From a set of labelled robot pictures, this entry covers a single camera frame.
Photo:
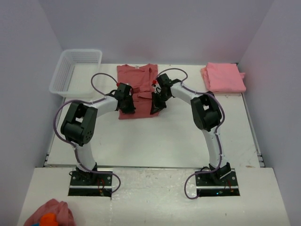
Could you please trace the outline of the red polo t shirt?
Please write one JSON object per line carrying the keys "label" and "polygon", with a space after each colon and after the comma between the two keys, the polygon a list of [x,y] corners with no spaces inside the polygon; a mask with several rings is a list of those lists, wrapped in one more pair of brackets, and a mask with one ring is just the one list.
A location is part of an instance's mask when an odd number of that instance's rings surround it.
{"label": "red polo t shirt", "polygon": [[119,112],[120,120],[142,119],[159,116],[159,113],[150,115],[152,92],[154,92],[153,81],[158,74],[158,66],[147,64],[144,66],[118,65],[118,82],[129,83],[133,88],[133,100],[136,108],[134,114]]}

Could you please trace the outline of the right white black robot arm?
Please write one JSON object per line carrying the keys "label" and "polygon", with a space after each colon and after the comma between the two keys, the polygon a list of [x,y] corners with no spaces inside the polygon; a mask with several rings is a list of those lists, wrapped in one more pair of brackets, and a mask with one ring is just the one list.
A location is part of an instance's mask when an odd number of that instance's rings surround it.
{"label": "right white black robot arm", "polygon": [[152,92],[150,114],[166,108],[166,101],[179,98],[191,106],[196,127],[202,131],[209,152],[209,173],[215,179],[221,179],[230,173],[231,168],[223,154],[219,138],[220,126],[224,122],[224,110],[212,92],[197,92],[185,87],[181,80],[171,80],[167,74],[159,75]]}

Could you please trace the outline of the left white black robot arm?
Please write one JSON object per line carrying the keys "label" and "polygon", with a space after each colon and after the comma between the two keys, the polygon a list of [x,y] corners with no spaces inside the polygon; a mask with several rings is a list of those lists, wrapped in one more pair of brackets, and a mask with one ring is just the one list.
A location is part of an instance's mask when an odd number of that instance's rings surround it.
{"label": "left white black robot arm", "polygon": [[119,83],[117,89],[94,102],[73,100],[62,122],[60,132],[64,142],[70,144],[75,152],[77,168],[80,171],[102,174],[96,169],[90,141],[94,135],[96,120],[110,112],[121,111],[134,114],[133,88]]}

